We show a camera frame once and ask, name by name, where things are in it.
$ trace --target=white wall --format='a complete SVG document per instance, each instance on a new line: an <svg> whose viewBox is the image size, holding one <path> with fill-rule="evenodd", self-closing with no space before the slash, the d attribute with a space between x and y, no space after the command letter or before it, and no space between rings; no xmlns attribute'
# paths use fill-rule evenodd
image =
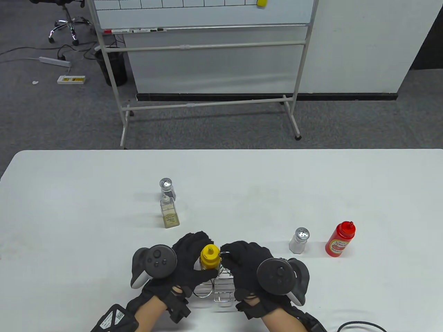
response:
<svg viewBox="0 0 443 332"><path fill-rule="evenodd" d="M301 90L396 93L442 0L320 0Z"/></svg>
<svg viewBox="0 0 443 332"><path fill-rule="evenodd" d="M320 0L300 92L395 93L442 0ZM305 28L126 35L128 47L299 39ZM132 52L140 93L287 93L299 46Z"/></svg>

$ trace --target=office chair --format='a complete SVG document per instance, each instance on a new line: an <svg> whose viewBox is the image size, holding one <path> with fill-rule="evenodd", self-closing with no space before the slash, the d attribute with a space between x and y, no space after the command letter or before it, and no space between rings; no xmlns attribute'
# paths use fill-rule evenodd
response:
<svg viewBox="0 0 443 332"><path fill-rule="evenodd" d="M85 19L83 16L71 18L71 15L69 15L69 11L66 8L66 4L70 4L73 1L80 2L80 7L84 8L85 7L85 0L29 0L29 1L31 1L33 4L38 4L40 2L56 4L58 6L61 6L63 11L65 12L66 19L59 19L59 20L55 21L54 29L52 29L51 32L49 33L48 40L50 43L54 42L54 38L52 38L52 35L54 34L54 32L56 32L57 30L63 29L65 27L68 27L69 30L71 31L71 36L73 39L72 45L77 46L79 44L79 41L77 39L77 35L75 34L74 25L75 24L85 24L85 25L92 26L92 23L89 20Z"/></svg>

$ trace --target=ketchup label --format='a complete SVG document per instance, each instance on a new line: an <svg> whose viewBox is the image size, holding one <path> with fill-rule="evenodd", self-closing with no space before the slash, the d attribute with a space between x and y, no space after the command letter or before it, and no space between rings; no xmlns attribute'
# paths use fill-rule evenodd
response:
<svg viewBox="0 0 443 332"><path fill-rule="evenodd" d="M331 241L329 249L335 254L341 254L348 244L346 241L334 240Z"/></svg>

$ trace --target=black trash bin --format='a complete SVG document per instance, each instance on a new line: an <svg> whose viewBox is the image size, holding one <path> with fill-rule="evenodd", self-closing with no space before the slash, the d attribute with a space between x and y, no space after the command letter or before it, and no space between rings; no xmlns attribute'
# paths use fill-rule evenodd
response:
<svg viewBox="0 0 443 332"><path fill-rule="evenodd" d="M123 52L112 52L108 53L109 62L111 63L111 68L114 73L114 79L117 86L123 85L128 81L128 76L126 75L126 67L124 66ZM95 58L100 65L101 71L105 77L106 84L111 86L111 80L109 79L108 71L106 70L105 59L101 50L95 52Z"/></svg>

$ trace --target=whiteboard stand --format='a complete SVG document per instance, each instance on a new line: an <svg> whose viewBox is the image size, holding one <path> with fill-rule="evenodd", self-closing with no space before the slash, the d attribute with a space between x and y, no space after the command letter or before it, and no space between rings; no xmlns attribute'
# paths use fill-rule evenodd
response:
<svg viewBox="0 0 443 332"><path fill-rule="evenodd" d="M304 40L293 40L293 41L285 41L285 42L252 42L252 43L237 43L237 44L204 44L204 45L176 45L176 46L159 46L159 47L106 47L105 42L103 40L103 34L108 35L120 35L120 34L131 34L131 33L143 33L143 30L147 30L146 33L152 33L155 28L152 27L134 27L134 28L118 28L118 29L102 29L99 25L99 19L97 16L97 11L95 8L95 4L93 0L86 0L89 6L89 10L91 11L92 21L94 23L98 42L100 44L100 49L103 54L103 58L106 64L106 69L108 71L109 79L111 81L111 87L114 92L114 97L117 103L118 112L120 114L120 118L123 124L123 131L121 134L120 140L120 148L125 149L126 136L129 130L129 120L130 116L133 115L135 111L146 111L152 109L169 109L169 108L193 108L193 107L205 107L205 106L221 106L221 105L240 105L240 104L261 104L261 103L275 103L278 102L283 104L286 113L288 114L289 120L291 122L292 128L294 130L295 139L300 140L302 138L300 134L300 130L298 128L297 122L295 120L295 107L297 102L297 96L299 93L300 82L303 75L303 69L306 61L306 55L309 47L309 42L311 40L312 28L314 26L315 15L317 13L317 8L319 4L319 0L313 1L311 19L309 23L294 23L294 24L258 24L258 25L242 25L242 26L202 26L202 27L171 27L166 28L165 30L176 30L176 29L211 29L211 28L239 28L239 27L277 27L277 26L304 26L307 27L306 37ZM295 77L295 87L294 94L292 97L287 97L283 95L283 98L271 98L271 99L254 99L254 100L234 100L234 101L220 101L220 102L208 102L208 103L187 103L187 104L177 104L177 105L158 105L158 106L130 106L127 104L123 106L120 101L120 96L118 92L118 88L114 79L114 74L112 71L111 63L109 61L109 53L112 52L137 52L137 51L159 51L159 50L206 50L206 49L217 49L217 48L243 48L243 47L279 47L279 46L292 46L292 45L302 45L303 52L301 56L301 60L299 63L295 64L298 66L297 76Z"/></svg>

